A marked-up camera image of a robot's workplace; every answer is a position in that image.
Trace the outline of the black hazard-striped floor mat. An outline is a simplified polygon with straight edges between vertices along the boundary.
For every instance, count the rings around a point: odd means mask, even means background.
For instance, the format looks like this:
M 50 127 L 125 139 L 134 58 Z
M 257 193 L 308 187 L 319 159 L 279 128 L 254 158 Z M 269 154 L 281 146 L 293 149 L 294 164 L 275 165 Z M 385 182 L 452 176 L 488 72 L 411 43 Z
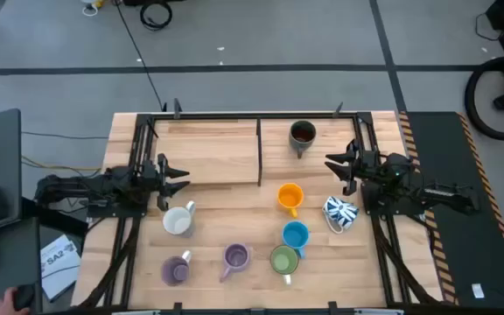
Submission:
M 433 255 L 444 298 L 461 306 L 504 309 L 504 221 L 466 119 L 455 112 L 399 114 L 406 149 L 430 181 L 471 186 L 479 210 L 448 206 L 428 211 L 436 229 Z M 473 296 L 481 284 L 484 299 Z

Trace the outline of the purple mug white handle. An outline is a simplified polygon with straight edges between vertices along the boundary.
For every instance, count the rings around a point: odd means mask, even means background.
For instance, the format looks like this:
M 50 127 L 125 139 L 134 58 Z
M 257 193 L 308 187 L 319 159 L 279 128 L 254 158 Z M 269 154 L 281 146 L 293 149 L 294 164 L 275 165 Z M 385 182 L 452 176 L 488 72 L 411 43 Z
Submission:
M 186 281 L 190 274 L 192 253 L 186 250 L 182 255 L 166 259 L 162 265 L 162 281 L 169 286 L 177 286 Z

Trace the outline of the black shelf end post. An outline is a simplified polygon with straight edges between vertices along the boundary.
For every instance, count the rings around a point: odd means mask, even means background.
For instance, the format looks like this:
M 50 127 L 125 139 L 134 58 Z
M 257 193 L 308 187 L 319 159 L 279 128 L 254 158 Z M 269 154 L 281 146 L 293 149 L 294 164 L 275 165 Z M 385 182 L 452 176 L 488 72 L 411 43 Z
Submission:
M 256 118 L 256 138 L 257 138 L 257 154 L 258 154 L 258 179 L 257 186 L 262 185 L 263 177 L 263 146 L 262 146 L 262 119 Z

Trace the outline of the orange mug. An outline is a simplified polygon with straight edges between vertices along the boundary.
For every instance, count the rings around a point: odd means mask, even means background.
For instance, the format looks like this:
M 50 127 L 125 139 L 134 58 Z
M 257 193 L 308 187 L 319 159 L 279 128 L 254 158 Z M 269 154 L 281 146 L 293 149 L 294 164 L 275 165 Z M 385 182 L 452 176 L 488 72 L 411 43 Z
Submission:
M 292 218 L 296 219 L 298 217 L 298 208 L 301 206 L 304 196 L 304 192 L 298 184 L 286 183 L 278 189 L 277 202 Z

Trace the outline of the white printed booklet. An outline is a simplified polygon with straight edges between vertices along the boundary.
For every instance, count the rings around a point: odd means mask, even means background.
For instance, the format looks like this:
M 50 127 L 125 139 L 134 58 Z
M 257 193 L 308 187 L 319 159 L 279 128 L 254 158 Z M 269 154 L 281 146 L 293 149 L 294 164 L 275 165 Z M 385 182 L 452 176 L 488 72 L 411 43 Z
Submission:
M 40 250 L 40 265 L 43 292 L 53 301 L 76 282 L 81 256 L 63 234 Z

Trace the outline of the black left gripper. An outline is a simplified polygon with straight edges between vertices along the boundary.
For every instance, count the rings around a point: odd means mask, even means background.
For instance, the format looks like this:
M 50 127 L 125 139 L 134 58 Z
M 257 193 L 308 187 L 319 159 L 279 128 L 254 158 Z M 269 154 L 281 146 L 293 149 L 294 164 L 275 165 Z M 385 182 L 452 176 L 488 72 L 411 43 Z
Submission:
M 157 155 L 157 162 L 154 164 L 150 160 L 144 160 L 140 173 L 140 186 L 145 193 L 158 192 L 157 207 L 161 211 L 168 210 L 167 197 L 190 185 L 189 181 L 177 183 L 166 183 L 166 176 L 171 179 L 184 177 L 190 174 L 189 171 L 183 171 L 166 166 L 167 159 L 163 153 Z

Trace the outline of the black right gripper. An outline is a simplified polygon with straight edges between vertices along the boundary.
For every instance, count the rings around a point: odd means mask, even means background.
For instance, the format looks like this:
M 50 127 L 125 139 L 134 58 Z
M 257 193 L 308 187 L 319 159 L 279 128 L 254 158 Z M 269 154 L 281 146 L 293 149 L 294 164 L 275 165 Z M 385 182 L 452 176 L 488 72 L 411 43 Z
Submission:
M 350 196 L 357 190 L 356 179 L 373 179 L 380 165 L 381 153 L 378 150 L 362 150 L 356 140 L 346 147 L 345 153 L 327 154 L 329 160 L 325 165 L 340 179 L 347 182 L 343 193 Z

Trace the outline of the black computer mouse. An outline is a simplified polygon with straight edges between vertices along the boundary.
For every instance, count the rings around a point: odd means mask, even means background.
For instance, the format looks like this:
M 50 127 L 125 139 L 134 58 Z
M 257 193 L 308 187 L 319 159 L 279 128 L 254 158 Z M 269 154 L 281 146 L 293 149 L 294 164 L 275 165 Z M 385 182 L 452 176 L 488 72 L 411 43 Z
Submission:
M 33 284 L 21 284 L 13 294 L 13 308 L 20 311 L 24 308 L 30 308 L 35 298 L 35 289 Z

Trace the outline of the green mug white handle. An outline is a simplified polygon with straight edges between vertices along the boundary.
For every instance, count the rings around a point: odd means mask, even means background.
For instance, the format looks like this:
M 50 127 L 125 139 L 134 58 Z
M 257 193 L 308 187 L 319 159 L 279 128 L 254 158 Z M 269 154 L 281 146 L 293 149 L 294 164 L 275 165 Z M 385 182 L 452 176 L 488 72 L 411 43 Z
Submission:
M 278 246 L 270 254 L 271 268 L 283 277 L 286 285 L 291 285 L 291 275 L 296 271 L 298 264 L 298 254 L 289 246 Z

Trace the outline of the person's hand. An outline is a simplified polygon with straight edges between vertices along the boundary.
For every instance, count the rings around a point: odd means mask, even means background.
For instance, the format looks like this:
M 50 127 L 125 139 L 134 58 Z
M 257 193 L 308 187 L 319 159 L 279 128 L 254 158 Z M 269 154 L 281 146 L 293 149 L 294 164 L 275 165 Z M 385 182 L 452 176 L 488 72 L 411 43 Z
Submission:
M 0 315 L 30 315 L 31 310 L 28 307 L 16 310 L 14 307 L 15 293 L 18 291 L 17 287 L 7 288 L 0 298 Z

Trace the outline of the dark grey mug brown inside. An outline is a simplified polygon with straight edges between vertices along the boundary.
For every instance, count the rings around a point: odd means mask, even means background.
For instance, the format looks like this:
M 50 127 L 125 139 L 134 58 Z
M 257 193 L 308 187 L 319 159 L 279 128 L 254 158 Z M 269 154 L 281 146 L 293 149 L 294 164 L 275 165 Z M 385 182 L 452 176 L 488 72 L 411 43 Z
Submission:
M 311 122 L 296 121 L 290 126 L 289 143 L 298 158 L 312 146 L 316 135 L 316 128 Z

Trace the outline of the blue white patterned mug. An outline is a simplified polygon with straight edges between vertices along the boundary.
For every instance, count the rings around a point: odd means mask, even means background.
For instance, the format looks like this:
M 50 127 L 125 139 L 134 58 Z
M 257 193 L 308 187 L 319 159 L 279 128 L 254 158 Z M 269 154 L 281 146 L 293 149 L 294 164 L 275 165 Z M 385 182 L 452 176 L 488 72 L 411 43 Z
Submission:
M 360 210 L 352 203 L 330 196 L 322 211 L 330 230 L 339 235 L 352 226 Z

